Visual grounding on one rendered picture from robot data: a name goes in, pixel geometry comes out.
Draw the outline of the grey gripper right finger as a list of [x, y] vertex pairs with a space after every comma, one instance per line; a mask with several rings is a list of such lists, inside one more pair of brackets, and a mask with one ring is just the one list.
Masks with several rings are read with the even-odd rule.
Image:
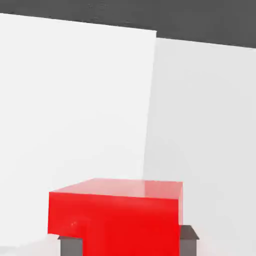
[[197, 241], [199, 239], [191, 225], [181, 225], [179, 256], [197, 256]]

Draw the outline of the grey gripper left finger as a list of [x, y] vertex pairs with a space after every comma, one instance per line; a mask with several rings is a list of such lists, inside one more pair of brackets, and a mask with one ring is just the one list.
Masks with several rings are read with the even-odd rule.
[[60, 256], [83, 256], [83, 240], [77, 237], [59, 236]]

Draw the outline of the small red cube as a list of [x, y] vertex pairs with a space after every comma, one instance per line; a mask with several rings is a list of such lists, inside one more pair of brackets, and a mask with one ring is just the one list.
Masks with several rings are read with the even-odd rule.
[[82, 256], [180, 256], [183, 184], [94, 178], [49, 193], [48, 232]]

